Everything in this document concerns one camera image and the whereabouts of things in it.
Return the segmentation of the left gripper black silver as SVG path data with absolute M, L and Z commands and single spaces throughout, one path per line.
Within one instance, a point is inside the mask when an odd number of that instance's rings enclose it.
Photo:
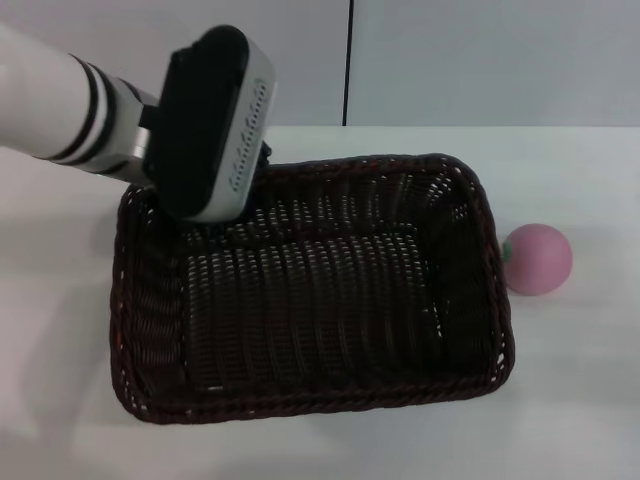
M 162 208 L 197 227 L 204 246 L 236 246 L 276 89 L 271 61 L 241 30 L 220 25 L 170 59 L 159 103 L 146 107 L 143 171 Z

